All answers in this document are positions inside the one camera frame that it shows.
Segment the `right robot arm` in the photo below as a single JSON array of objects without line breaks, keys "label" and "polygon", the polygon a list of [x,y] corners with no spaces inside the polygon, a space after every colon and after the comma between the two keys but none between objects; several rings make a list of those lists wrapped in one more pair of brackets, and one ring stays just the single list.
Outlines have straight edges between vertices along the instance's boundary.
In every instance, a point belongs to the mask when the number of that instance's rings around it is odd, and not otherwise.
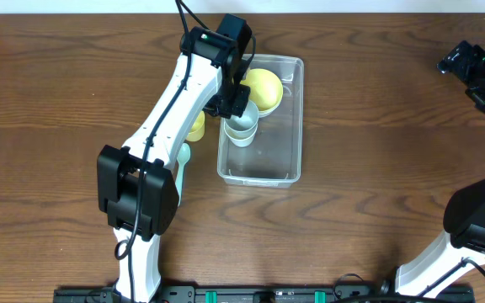
[{"label": "right robot arm", "polygon": [[[462,41],[437,65],[466,85],[485,114],[485,50]],[[443,231],[413,261],[401,265],[390,287],[398,295],[434,299],[472,269],[485,265],[485,179],[456,191],[445,208]]]}]

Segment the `cream plastic cup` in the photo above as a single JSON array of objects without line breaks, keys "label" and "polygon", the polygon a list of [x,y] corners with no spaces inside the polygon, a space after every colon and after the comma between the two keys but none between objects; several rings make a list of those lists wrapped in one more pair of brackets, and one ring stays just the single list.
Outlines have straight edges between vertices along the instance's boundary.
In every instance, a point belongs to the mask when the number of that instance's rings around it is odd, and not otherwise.
[{"label": "cream plastic cup", "polygon": [[223,129],[229,140],[237,147],[247,147],[252,142],[257,133],[258,126],[255,125],[248,131],[244,131],[242,135],[238,134],[236,131],[232,130],[225,120],[223,122]]}]

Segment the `grey plastic cup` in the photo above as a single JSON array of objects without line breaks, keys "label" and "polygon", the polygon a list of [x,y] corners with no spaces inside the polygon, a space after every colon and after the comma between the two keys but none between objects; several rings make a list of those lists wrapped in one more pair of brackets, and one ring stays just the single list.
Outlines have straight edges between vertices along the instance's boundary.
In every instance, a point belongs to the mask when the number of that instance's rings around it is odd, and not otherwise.
[{"label": "grey plastic cup", "polygon": [[229,119],[224,119],[225,127],[235,137],[243,138],[250,136],[258,126],[259,111],[258,106],[251,100],[248,101],[241,117],[233,115]]}]

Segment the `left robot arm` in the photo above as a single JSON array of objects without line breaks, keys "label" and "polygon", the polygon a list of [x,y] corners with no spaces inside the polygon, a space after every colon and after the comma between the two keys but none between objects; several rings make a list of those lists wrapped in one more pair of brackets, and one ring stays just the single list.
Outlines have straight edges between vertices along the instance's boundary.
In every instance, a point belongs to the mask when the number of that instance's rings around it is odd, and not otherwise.
[{"label": "left robot arm", "polygon": [[251,29],[193,28],[183,35],[180,55],[160,99],[139,129],[117,148],[106,145],[97,159],[99,209],[117,244],[118,302],[148,302],[161,278],[160,236],[181,198],[173,177],[177,155],[199,114],[241,116],[250,89],[241,83],[250,60],[243,58]]}]

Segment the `white plastic bowl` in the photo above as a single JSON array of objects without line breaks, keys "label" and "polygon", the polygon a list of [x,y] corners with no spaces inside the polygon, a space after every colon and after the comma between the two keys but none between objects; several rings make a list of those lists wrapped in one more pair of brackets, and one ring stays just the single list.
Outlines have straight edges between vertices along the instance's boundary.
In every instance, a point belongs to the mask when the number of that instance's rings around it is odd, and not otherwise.
[{"label": "white plastic bowl", "polygon": [[280,103],[277,103],[273,107],[271,107],[270,109],[259,111],[258,112],[259,118],[262,119],[264,117],[267,117],[268,115],[272,114],[279,106],[280,106]]}]

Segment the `yellow plastic bowl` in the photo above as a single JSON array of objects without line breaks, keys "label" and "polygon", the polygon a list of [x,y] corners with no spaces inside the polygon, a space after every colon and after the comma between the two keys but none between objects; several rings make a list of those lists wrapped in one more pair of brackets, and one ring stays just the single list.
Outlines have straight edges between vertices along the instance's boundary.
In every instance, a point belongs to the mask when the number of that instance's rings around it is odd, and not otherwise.
[{"label": "yellow plastic bowl", "polygon": [[249,99],[257,105],[259,111],[272,109],[283,97],[281,80],[263,68],[251,69],[241,84],[250,87]]}]

